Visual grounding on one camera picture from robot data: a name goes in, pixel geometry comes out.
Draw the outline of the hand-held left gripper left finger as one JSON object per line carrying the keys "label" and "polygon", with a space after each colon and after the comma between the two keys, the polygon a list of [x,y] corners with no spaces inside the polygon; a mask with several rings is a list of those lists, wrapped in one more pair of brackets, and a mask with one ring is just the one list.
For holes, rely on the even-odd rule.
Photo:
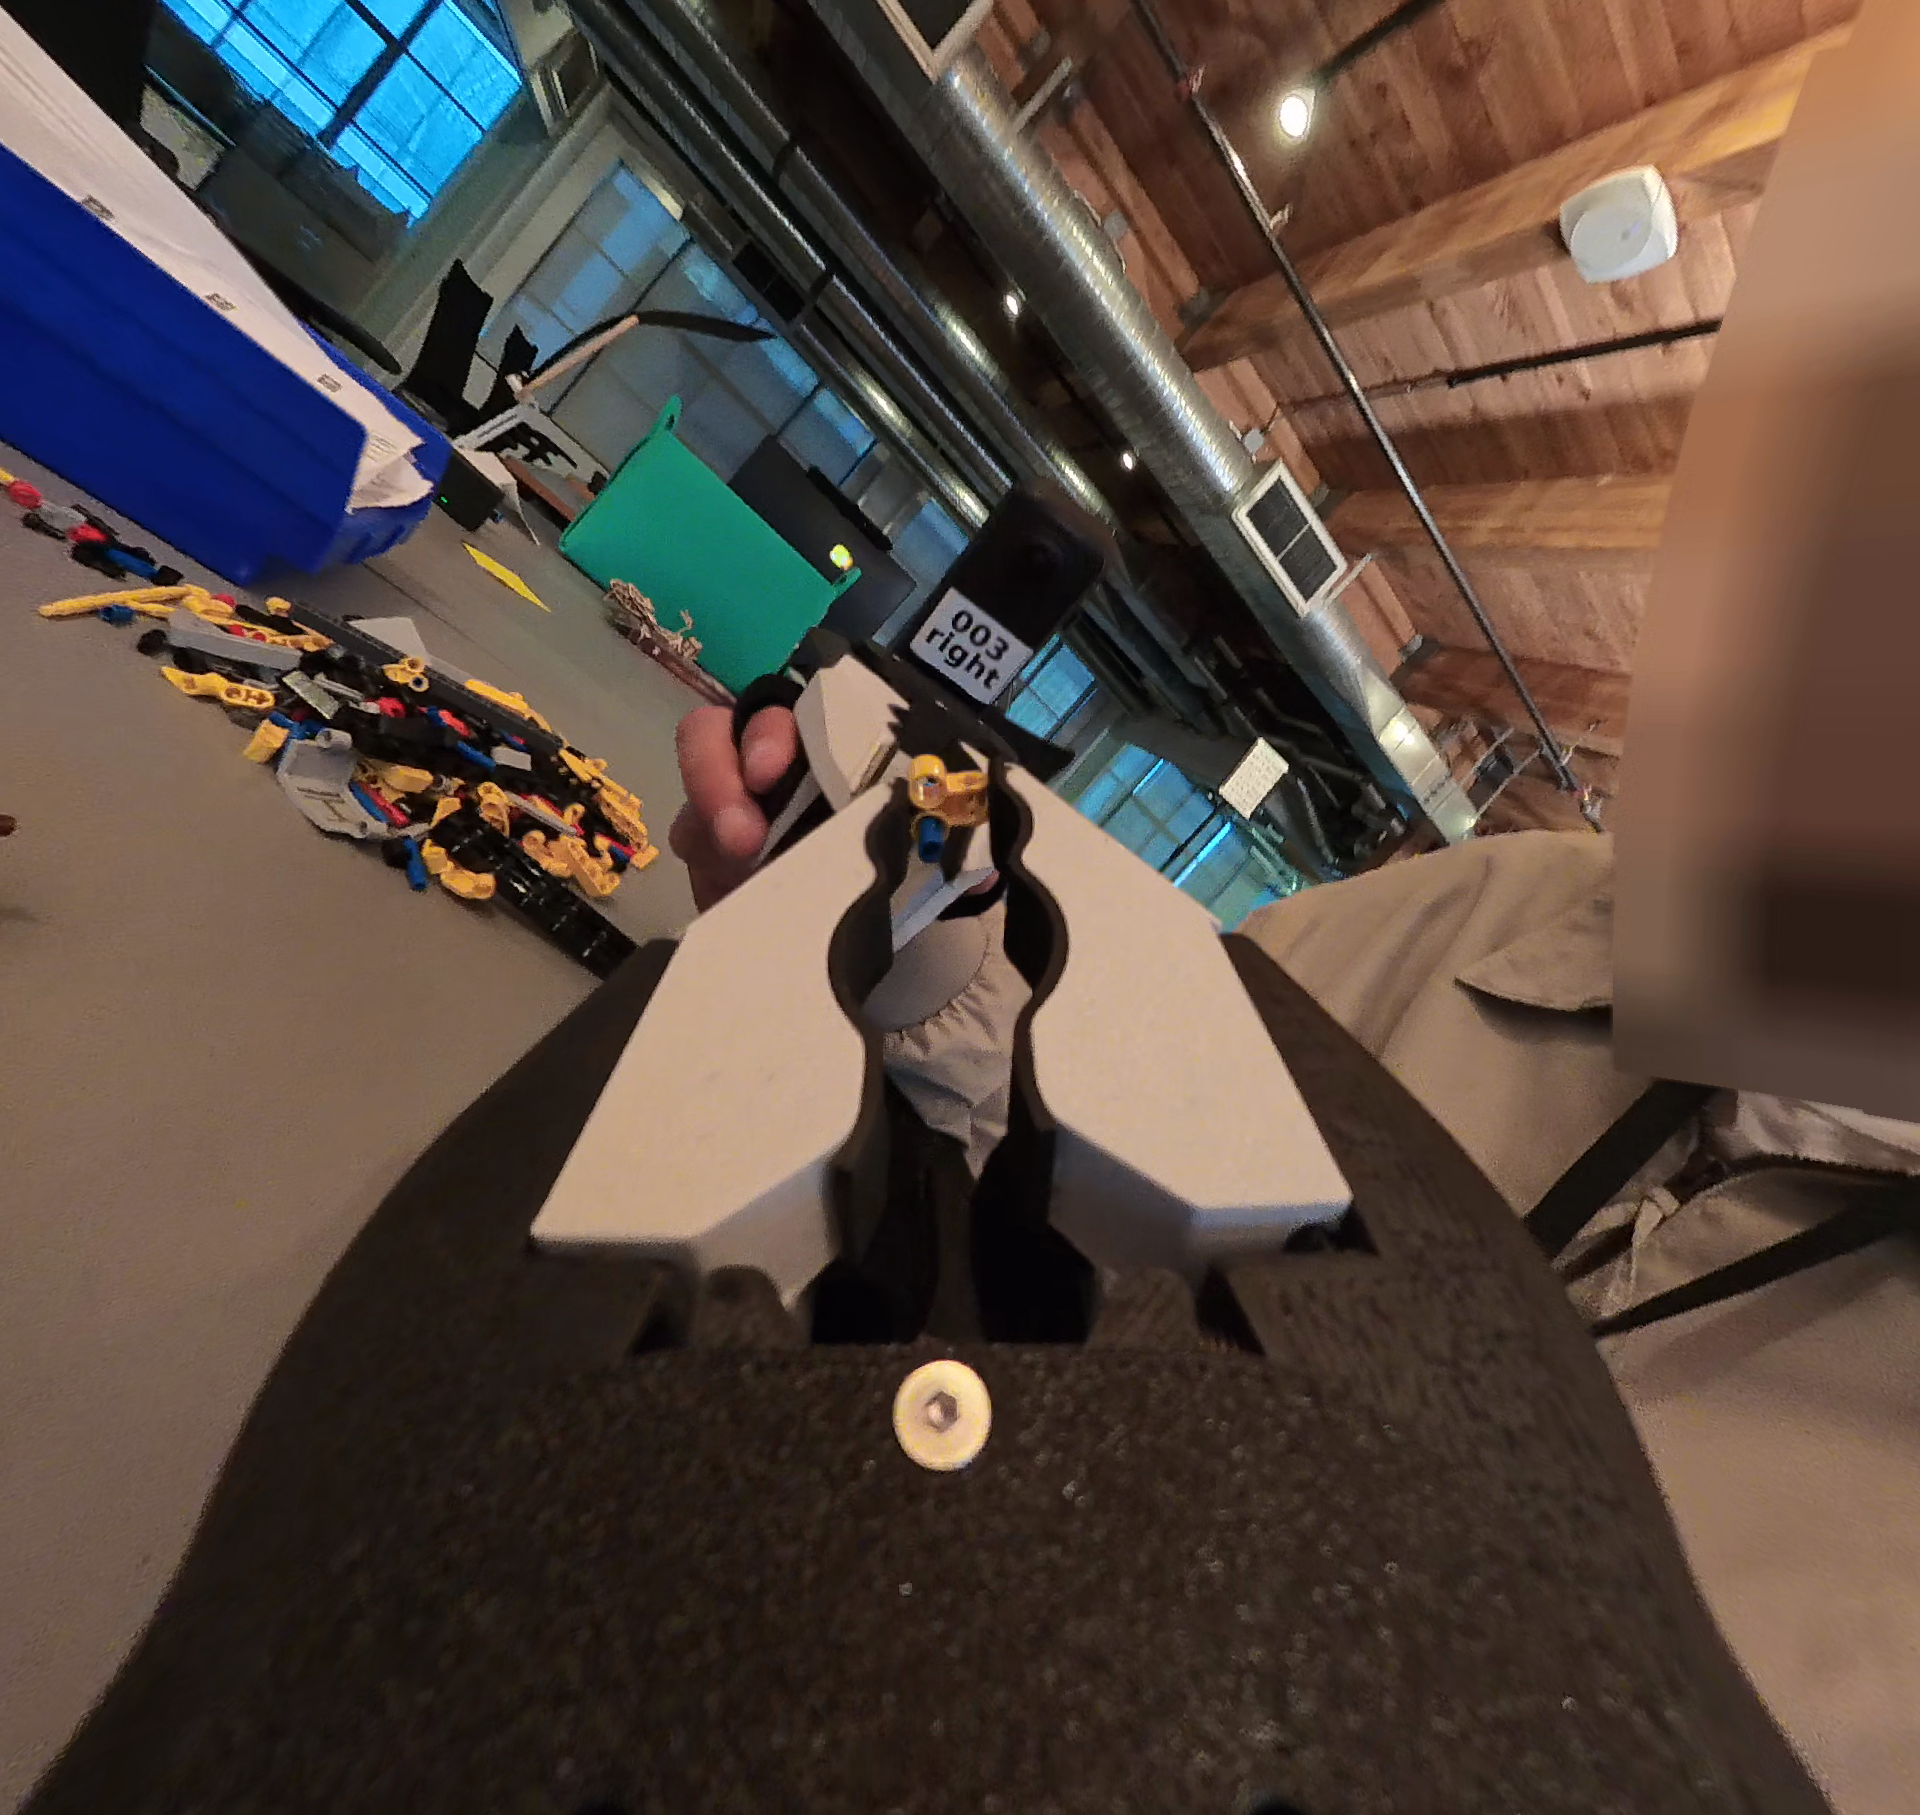
{"label": "hand-held left gripper left finger", "polygon": [[529,1227],[554,1257],[752,1269],[813,1331],[911,1341],[930,1315],[930,1132],[866,1006],[911,851],[859,795],[671,947]]}

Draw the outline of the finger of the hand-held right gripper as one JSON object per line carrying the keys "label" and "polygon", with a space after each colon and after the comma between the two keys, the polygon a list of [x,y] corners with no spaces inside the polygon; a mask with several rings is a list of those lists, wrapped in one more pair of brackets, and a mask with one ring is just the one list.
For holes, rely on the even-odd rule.
{"label": "finger of the hand-held right gripper", "polygon": [[802,809],[845,809],[892,766],[908,696],[876,668],[848,653],[818,670],[795,700],[804,780]]}

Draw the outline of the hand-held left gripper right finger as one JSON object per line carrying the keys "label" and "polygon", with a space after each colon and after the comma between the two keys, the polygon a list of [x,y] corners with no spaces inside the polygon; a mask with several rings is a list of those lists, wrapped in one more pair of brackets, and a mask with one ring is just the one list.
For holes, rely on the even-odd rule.
{"label": "hand-held left gripper right finger", "polygon": [[1350,1179],[1216,918],[1036,777],[995,772],[992,804],[1029,996],[972,1200],[982,1333],[1085,1342],[1113,1282],[1202,1292],[1350,1242]]}

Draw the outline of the yellow brick with blue pin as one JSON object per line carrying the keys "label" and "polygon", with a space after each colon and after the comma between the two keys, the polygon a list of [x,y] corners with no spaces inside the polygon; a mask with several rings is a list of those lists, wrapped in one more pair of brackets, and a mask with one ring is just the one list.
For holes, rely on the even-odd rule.
{"label": "yellow brick with blue pin", "polygon": [[944,859],[952,837],[992,819],[992,774],[978,768],[950,769],[932,753],[912,760],[906,795],[915,811],[915,847],[929,866]]}

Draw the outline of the pile of toy brick pieces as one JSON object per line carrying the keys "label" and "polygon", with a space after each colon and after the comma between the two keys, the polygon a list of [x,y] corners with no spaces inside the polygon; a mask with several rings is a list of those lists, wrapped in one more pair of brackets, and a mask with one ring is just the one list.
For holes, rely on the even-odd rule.
{"label": "pile of toy brick pieces", "polygon": [[131,635],[182,699],[246,730],[244,760],[324,837],[373,847],[413,892],[503,912],[599,982],[637,955],[607,915],[657,859],[640,800],[518,694],[285,596],[201,585],[95,509],[5,471],[5,509],[101,578],[47,623]]}

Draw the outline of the person's right forearm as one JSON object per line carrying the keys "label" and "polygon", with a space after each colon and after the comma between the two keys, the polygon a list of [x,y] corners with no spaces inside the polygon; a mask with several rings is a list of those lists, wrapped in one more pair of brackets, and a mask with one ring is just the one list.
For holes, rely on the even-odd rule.
{"label": "person's right forearm", "polygon": [[906,941],[866,1005],[885,1074],[978,1178],[1009,1127],[1015,1039],[1031,987],[1006,947],[998,882]]}

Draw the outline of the grey desk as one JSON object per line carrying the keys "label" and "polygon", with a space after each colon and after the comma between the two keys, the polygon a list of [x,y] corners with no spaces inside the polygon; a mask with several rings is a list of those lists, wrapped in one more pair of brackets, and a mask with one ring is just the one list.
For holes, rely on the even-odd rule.
{"label": "grey desk", "polygon": [[326,1271],[594,990],[315,831],[5,506],[5,1811],[108,1685]]}

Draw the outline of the person's right hand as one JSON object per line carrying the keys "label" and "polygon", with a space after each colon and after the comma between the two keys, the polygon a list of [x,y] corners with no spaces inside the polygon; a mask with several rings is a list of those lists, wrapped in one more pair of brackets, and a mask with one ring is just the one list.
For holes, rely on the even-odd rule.
{"label": "person's right hand", "polygon": [[764,804],[795,766],[799,730],[782,706],[740,728],[728,708],[696,708],[675,728],[675,755],[684,804],[667,845],[702,917],[755,872],[770,832]]}

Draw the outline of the small wooden model pieces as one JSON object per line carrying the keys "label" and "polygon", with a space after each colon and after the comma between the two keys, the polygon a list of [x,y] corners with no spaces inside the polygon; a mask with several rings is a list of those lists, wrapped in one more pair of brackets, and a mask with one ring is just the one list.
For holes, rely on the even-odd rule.
{"label": "small wooden model pieces", "polygon": [[633,582],[612,580],[604,590],[604,608],[611,626],[643,653],[657,661],[677,661],[696,668],[702,643],[695,631],[690,611],[679,611],[677,623],[661,619],[652,602]]}

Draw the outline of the teal green panel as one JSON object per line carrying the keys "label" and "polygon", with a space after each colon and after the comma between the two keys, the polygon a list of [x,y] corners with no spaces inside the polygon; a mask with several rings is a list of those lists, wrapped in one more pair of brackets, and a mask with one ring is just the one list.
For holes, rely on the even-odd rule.
{"label": "teal green panel", "polygon": [[739,694],[789,661],[861,580],[799,554],[677,440],[671,395],[649,434],[560,537],[560,554],[601,588],[628,582],[661,619],[679,617],[698,670]]}

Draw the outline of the person's beige jacket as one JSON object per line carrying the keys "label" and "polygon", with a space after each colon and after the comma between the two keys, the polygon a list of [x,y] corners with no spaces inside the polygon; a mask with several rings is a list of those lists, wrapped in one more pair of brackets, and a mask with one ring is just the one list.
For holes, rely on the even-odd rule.
{"label": "person's beige jacket", "polygon": [[1600,1339],[1878,1244],[1915,1250],[1915,1126],[1626,1068],[1615,851],[1532,831],[1241,927],[1452,1134]]}

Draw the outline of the white ceiling speaker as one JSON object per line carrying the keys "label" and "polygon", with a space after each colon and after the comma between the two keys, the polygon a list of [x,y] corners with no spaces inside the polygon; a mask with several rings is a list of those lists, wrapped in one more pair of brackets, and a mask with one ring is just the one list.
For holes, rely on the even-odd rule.
{"label": "white ceiling speaker", "polygon": [[1654,166],[1615,171],[1569,198],[1559,235],[1577,276],[1610,284],[1667,267],[1677,252],[1677,213]]}

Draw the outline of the paned window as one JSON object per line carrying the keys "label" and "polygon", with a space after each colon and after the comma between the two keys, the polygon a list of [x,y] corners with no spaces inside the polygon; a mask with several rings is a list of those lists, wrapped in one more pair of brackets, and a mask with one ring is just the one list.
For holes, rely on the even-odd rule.
{"label": "paned window", "polygon": [[525,91],[497,0],[157,0],[242,96],[408,224]]}

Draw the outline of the silver ventilation duct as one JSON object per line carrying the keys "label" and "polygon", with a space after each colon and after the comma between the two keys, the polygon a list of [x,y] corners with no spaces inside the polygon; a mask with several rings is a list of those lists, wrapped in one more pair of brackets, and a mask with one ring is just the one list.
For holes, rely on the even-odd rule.
{"label": "silver ventilation duct", "polygon": [[1180,359],[1064,169],[972,47],[929,69],[899,0],[562,0],[651,107],[812,227],[992,444],[995,475],[1062,489],[1120,547],[1068,649],[1164,755],[1216,784],[1255,737],[1295,769],[1281,827],[1312,864],[1375,792],[1455,844],[1477,813],[1429,733],[1325,598],[1236,521],[1258,462]]}

